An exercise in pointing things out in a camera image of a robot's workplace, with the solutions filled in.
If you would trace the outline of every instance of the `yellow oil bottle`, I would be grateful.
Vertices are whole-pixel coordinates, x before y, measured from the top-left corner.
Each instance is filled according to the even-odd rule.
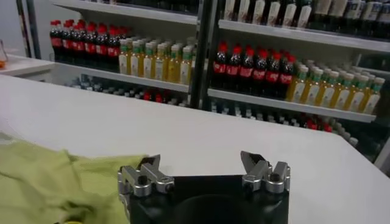
[[[380,99],[380,90],[385,82],[383,78],[375,78],[372,84],[371,91],[366,95],[365,99],[360,103],[359,112],[372,114]]]
[[[311,81],[307,82],[302,97],[300,98],[300,103],[307,105],[315,104],[320,87],[321,75],[324,73],[324,71],[319,68],[314,68],[313,70],[314,74],[312,75]]]
[[[339,77],[339,73],[331,71],[329,74],[328,82],[320,87],[319,94],[316,98],[316,106],[329,107],[330,101],[335,93],[336,81]]]
[[[359,80],[355,84],[356,87],[351,89],[347,102],[344,105],[344,110],[349,110],[353,112],[359,111],[359,106],[361,101],[364,98],[364,92],[366,90],[366,85],[368,82],[368,76],[361,75],[359,76]]]
[[[347,98],[349,96],[352,80],[353,75],[351,73],[344,74],[342,85],[336,87],[336,91],[333,94],[330,102],[330,108],[336,108],[338,110],[344,109],[344,105],[346,104]]]

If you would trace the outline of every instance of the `shelving unit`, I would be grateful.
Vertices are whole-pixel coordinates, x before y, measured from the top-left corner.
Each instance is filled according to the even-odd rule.
[[[64,7],[67,9],[81,11],[89,10],[102,13],[111,13],[115,15],[134,16],[147,19],[157,19],[162,21],[169,21],[174,23],[183,23],[196,25],[197,17],[192,15],[161,11],[158,9],[144,9],[141,7],[134,6],[122,6],[122,5],[111,5],[97,2],[87,2],[80,0],[50,0],[52,4]]]
[[[320,44],[329,44],[341,47],[351,47],[355,49],[390,52],[390,43],[384,41],[367,40],[358,37],[347,37],[337,33],[318,32],[316,30],[303,30],[296,28],[281,28],[272,26],[262,26],[250,23],[241,23],[220,19],[219,28],[234,30],[246,33],[255,33],[271,37],[288,38]]]

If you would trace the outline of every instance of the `white label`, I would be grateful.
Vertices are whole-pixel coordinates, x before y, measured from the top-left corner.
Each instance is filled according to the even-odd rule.
[[[334,88],[326,88],[324,91],[324,95],[322,96],[321,99],[321,107],[329,107],[330,106],[330,101],[332,100],[333,93],[335,93]]]
[[[271,6],[269,8],[269,14],[268,14],[268,20],[267,20],[267,26],[274,26],[276,23],[276,19],[279,14],[280,9],[280,3],[279,2],[272,2]]]
[[[304,83],[298,83],[295,86],[294,94],[292,95],[292,102],[299,103],[300,97],[302,96],[303,90],[305,89]]]
[[[330,7],[329,15],[335,17],[342,17],[345,9],[347,7],[347,0],[337,0],[333,1],[333,4]]]
[[[249,0],[241,0],[238,11],[238,21],[245,23],[248,14]]]
[[[180,83],[188,84],[188,64],[182,63],[180,65]]]
[[[319,91],[319,86],[313,85],[310,87],[309,94],[307,95],[306,104],[314,105],[314,103],[316,102],[318,91]]]
[[[297,6],[295,4],[288,4],[286,7],[285,17],[283,18],[282,26],[291,26],[292,20],[294,19],[295,11]]]
[[[130,61],[132,64],[132,73],[131,74],[138,76],[138,58],[136,56],[132,56]]]
[[[145,78],[151,78],[152,73],[152,60],[150,58],[144,58],[144,75]]]
[[[156,79],[163,80],[163,72],[164,72],[164,61],[156,60]]]
[[[328,15],[330,3],[332,3],[332,0],[318,0],[315,14]]]
[[[352,98],[351,104],[349,105],[348,110],[353,111],[353,112],[358,112],[359,110],[359,105],[361,100],[363,100],[364,93],[362,92],[357,92]]]
[[[367,2],[366,9],[364,10],[361,18],[364,20],[374,21],[377,19],[379,11],[382,8],[381,2]]]
[[[252,23],[259,24],[261,23],[261,19],[263,17],[264,7],[266,3],[264,0],[257,0],[255,4],[255,11],[253,12],[253,20]]]
[[[348,95],[349,95],[349,90],[344,89],[340,92],[340,95],[337,98],[336,105],[335,105],[336,109],[342,110],[344,108]]]
[[[379,101],[380,96],[379,95],[371,95],[370,99],[367,101],[366,107],[363,110],[363,113],[365,114],[372,114],[372,112],[375,109],[375,106],[377,105]]]
[[[311,13],[311,7],[309,5],[305,5],[300,10],[300,15],[298,19],[298,25],[299,28],[305,28],[307,25],[307,21],[309,20],[309,16]]]
[[[121,74],[127,73],[127,57],[125,55],[119,56],[119,72]]]
[[[224,19],[232,20],[235,0],[226,0]]]

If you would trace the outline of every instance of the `bottle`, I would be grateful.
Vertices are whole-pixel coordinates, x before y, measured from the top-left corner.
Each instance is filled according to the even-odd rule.
[[[302,0],[298,22],[297,22],[298,28],[306,28],[309,20],[309,16],[311,14],[311,8],[312,8],[311,0]]]
[[[119,55],[119,72],[121,74],[127,74],[127,61],[129,55],[127,54],[127,41],[120,40],[121,43],[121,53]]]
[[[310,22],[310,29],[325,30],[327,15],[332,0],[317,0],[314,13]]]
[[[288,56],[287,62],[280,68],[280,76],[278,80],[277,97],[285,99],[287,97],[287,90],[292,82],[293,68],[294,68],[295,57],[292,55]]]
[[[235,46],[233,48],[233,55],[229,59],[229,63],[226,66],[226,87],[230,90],[237,89],[237,76],[241,66],[241,47]]]
[[[183,60],[180,64],[180,84],[188,85],[191,78],[191,47],[183,48]]]
[[[261,49],[259,51],[259,57],[255,60],[253,68],[253,80],[252,80],[252,93],[254,95],[263,95],[264,91],[264,78],[267,70],[267,51]]]
[[[303,90],[302,97],[300,98],[300,103],[307,105],[314,105],[316,103],[316,98],[319,92],[321,76],[324,73],[324,70],[315,68],[314,74],[311,76],[311,81],[307,82],[305,89]]]
[[[276,25],[278,14],[280,9],[280,1],[279,0],[271,0],[267,18],[267,26]]]
[[[316,98],[316,106],[329,107],[331,99],[335,93],[336,80],[339,77],[339,73],[331,71],[329,73],[329,79],[326,84],[320,87],[319,93]]]
[[[338,87],[333,94],[330,102],[330,108],[342,110],[346,104],[347,98],[350,92],[351,82],[353,80],[353,74],[347,73],[343,77],[342,85]]]
[[[214,59],[214,73],[211,77],[211,86],[214,88],[223,88],[224,76],[226,72],[226,61],[227,61],[227,45],[226,42],[220,42],[218,46],[218,53]]]
[[[370,93],[365,96],[359,105],[359,112],[372,114],[380,99],[380,90],[384,82],[385,79],[383,78],[375,78]]]
[[[286,0],[286,10],[284,12],[282,27],[290,27],[293,23],[294,15],[297,10],[296,0]]]
[[[303,91],[305,89],[308,71],[309,69],[306,66],[300,66],[296,80],[292,85],[290,85],[287,101],[294,103],[300,102],[300,98],[302,97]]]
[[[130,58],[130,64],[131,64],[131,67],[132,67],[132,70],[131,70],[131,74],[130,75],[135,75],[135,76],[139,76],[138,75],[138,72],[139,72],[139,66],[140,66],[140,63],[138,62],[140,60],[140,42],[138,41],[133,41],[133,54]]]
[[[238,89],[244,93],[250,93],[252,72],[254,70],[254,50],[249,47],[246,50],[246,56],[243,59],[238,76]]]
[[[275,97],[277,95],[276,84],[279,78],[279,61],[280,54],[275,52],[266,71],[266,82],[264,84],[265,96]]]
[[[344,105],[344,110],[349,110],[352,112],[358,112],[360,103],[364,98],[364,91],[369,78],[368,76],[361,75],[359,76],[358,83],[356,88],[350,91],[346,104]]]

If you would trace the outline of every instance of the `dark bottle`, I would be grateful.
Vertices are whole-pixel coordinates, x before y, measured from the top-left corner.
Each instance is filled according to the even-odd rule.
[[[226,79],[227,89],[237,90],[237,76],[241,66],[241,47],[235,46],[233,49],[233,55],[229,59],[228,65],[226,66]]]
[[[211,78],[211,86],[214,88],[223,88],[226,72],[227,61],[227,46],[225,42],[221,42],[218,47],[218,53],[214,60],[214,73]]]
[[[275,97],[277,95],[276,84],[279,78],[279,61],[280,54],[274,53],[273,59],[266,71],[266,79],[264,84],[264,95]]]
[[[280,76],[278,80],[277,97],[285,99],[287,95],[287,89],[292,82],[293,70],[294,70],[295,57],[289,55],[287,62],[280,68]]]
[[[252,72],[254,70],[254,50],[251,47],[246,49],[246,54],[241,64],[238,76],[238,89],[244,93],[250,93],[252,88]]]
[[[255,61],[253,76],[252,76],[252,94],[263,95],[264,91],[264,78],[267,71],[267,51],[260,50],[259,56]]]

